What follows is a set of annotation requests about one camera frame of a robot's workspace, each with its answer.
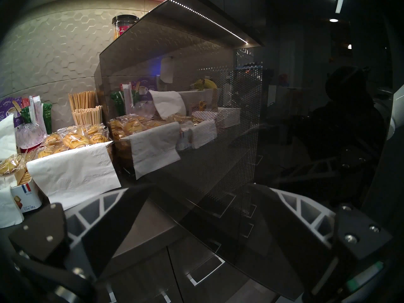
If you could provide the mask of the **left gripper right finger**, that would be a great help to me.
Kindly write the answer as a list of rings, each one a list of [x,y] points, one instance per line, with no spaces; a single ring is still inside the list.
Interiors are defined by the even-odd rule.
[[[390,267],[392,235],[352,204],[335,210],[250,184],[272,238],[301,281],[302,298],[367,298]]]

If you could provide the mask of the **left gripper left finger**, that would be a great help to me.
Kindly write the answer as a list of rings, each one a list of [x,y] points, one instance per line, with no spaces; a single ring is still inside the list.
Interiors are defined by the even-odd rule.
[[[98,279],[131,230],[151,184],[109,191],[67,210],[59,202],[36,212],[9,235],[31,261]]]

